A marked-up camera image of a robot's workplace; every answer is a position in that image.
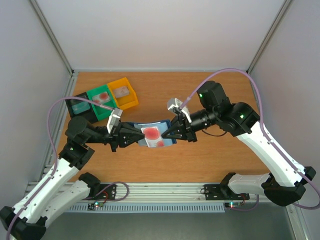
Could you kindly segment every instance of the purple cable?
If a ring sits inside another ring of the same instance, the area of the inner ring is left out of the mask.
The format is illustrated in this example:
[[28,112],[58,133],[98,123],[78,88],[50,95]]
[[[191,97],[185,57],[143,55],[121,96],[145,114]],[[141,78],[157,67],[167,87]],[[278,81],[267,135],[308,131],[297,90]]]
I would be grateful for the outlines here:
[[[130,193],[130,190],[129,190],[129,185],[126,184],[125,182],[123,181],[115,181],[113,183],[110,183],[109,185],[105,186],[100,192],[98,192],[95,196],[98,196],[99,194],[101,194],[103,191],[105,191],[107,188],[111,187],[112,185],[115,185],[115,184],[122,184],[125,186],[126,188],[126,193],[123,197],[119,198],[119,199],[115,199],[115,200],[107,200],[108,202],[119,202],[119,201],[122,201],[123,199],[125,199],[129,193]],[[86,197],[84,200],[90,200],[90,199],[93,199],[93,197]]]
[[236,208],[236,207],[226,207],[226,209],[230,209],[230,210],[235,210],[235,211],[239,211],[239,212],[249,212],[249,211],[252,211],[252,210],[255,210],[259,205],[259,195],[256,195],[256,202],[254,204],[253,207],[251,208]]
[[[52,106],[50,107],[48,113],[47,113],[47,116],[46,116],[46,131],[48,133],[48,137],[49,137],[49,141],[50,141],[50,145],[53,149],[53,152],[54,152],[54,163],[53,163],[53,171],[51,173],[51,177],[53,177],[53,175],[55,174],[56,170],[57,170],[57,167],[58,167],[58,154],[57,154],[57,150],[56,150],[56,147],[55,147],[55,144],[54,144],[54,141],[52,139],[52,136],[51,136],[51,133],[50,133],[50,114],[53,110],[53,108],[58,104],[60,103],[61,101],[64,101],[64,100],[71,100],[71,99],[74,99],[74,100],[80,100],[80,101],[84,101],[84,102],[87,102],[87,103],[90,103],[90,104],[93,104],[93,105],[96,105],[100,108],[103,108],[103,109],[107,109],[107,110],[113,110],[114,108],[113,107],[110,107],[110,106],[106,106],[106,105],[103,105],[103,104],[99,104],[99,103],[96,103],[94,101],[90,101],[88,99],[85,99],[85,98],[82,98],[82,97],[78,97],[78,96],[66,96],[66,97],[63,97],[63,98],[60,98],[59,100],[57,100],[56,102],[54,102],[52,104]],[[11,233],[11,230],[16,222],[16,220],[18,219],[19,215],[23,212],[23,210],[29,205],[29,203],[37,196],[37,194],[47,185],[47,183],[50,181],[51,177],[48,177],[44,182],[43,184],[34,192],[34,194],[31,195],[31,197],[28,199],[28,201],[25,202],[25,204],[23,205],[23,208],[21,208],[17,213],[16,215],[14,216],[14,218],[12,219],[12,221],[10,222],[9,224],[9,227],[8,227],[8,230],[6,232],[6,240],[10,240],[10,233]]]
[[[217,74],[220,74],[220,73],[224,73],[224,72],[238,72],[238,73],[241,73],[243,75],[245,75],[251,82],[254,90],[255,90],[255,93],[256,93],[256,97],[257,97],[257,100],[258,100],[258,105],[259,105],[259,110],[260,110],[260,129],[264,135],[264,137],[270,141],[271,138],[268,136],[268,134],[266,133],[266,130],[265,130],[265,127],[264,127],[264,113],[263,113],[263,108],[262,108],[262,101],[261,101],[261,96],[260,96],[260,93],[259,93],[259,90],[258,90],[258,87],[255,83],[255,81],[253,80],[253,78],[248,74],[246,73],[245,71],[242,71],[242,70],[239,70],[239,69],[236,69],[236,68],[225,68],[225,69],[221,69],[219,71],[216,71],[214,73],[212,73],[210,76],[208,76],[205,80],[203,80],[196,88],[195,90],[190,94],[190,96],[188,96],[186,98],[186,100],[181,104],[181,106],[179,107],[180,109],[183,109],[187,103],[191,100],[191,98],[193,97],[193,95],[197,92],[197,90],[206,82],[208,81],[209,79],[211,79],[212,77],[214,77],[215,75]],[[310,186],[316,191],[316,193],[318,194],[319,198],[320,198],[320,190],[316,187],[316,185],[310,181],[309,178],[307,178],[306,175],[304,175],[302,172],[300,172],[300,170],[298,170],[298,168],[291,162],[291,160],[281,151],[281,149],[275,144],[273,143],[272,141],[270,142],[271,145],[274,147],[274,149],[284,158],[284,160],[293,168],[293,170],[295,170],[303,179],[305,179],[309,184]],[[318,209],[320,208],[320,200],[319,200],[319,203],[316,205],[316,206],[303,206],[303,205],[300,205],[298,203],[293,203],[293,205],[299,207],[299,208],[302,208],[302,209],[307,209],[307,210],[315,210],[315,209]]]

